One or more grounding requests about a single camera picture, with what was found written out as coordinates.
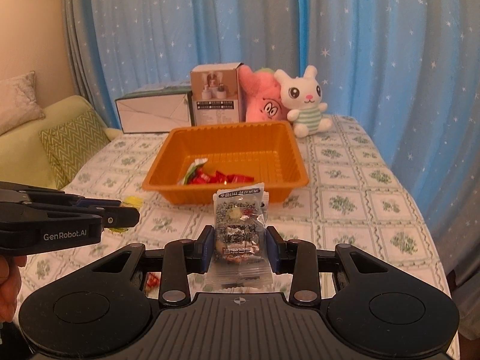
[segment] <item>orange plastic tray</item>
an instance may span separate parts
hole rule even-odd
[[[270,202],[283,202],[292,189],[308,184],[295,135],[288,122],[237,123],[176,128],[162,145],[142,188],[172,204],[211,204],[219,189],[247,184],[177,185],[197,158],[205,172],[243,174],[265,183]]]

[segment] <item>ridged black surface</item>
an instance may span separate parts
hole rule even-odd
[[[32,360],[48,357],[35,356]],[[313,310],[281,294],[201,293],[193,304],[165,310],[137,342],[106,360],[367,360],[339,342]],[[446,360],[436,355],[431,360]]]

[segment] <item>green striped body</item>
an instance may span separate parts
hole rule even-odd
[[[318,107],[301,109],[298,119],[294,121],[295,124],[304,124],[308,127],[309,133],[316,132],[318,125],[322,119],[322,113]]]

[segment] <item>metal screw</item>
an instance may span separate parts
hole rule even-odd
[[[162,298],[167,302],[180,302],[186,297],[185,293],[176,289],[165,292]]]
[[[293,297],[299,302],[313,302],[315,299],[317,299],[317,294],[315,294],[313,291],[304,289],[295,292]]]

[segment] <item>product box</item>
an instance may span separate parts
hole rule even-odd
[[[190,83],[154,84],[115,100],[123,132],[170,132],[194,126]]]
[[[245,106],[239,85],[241,63],[201,64],[190,72],[195,125],[245,121]]]

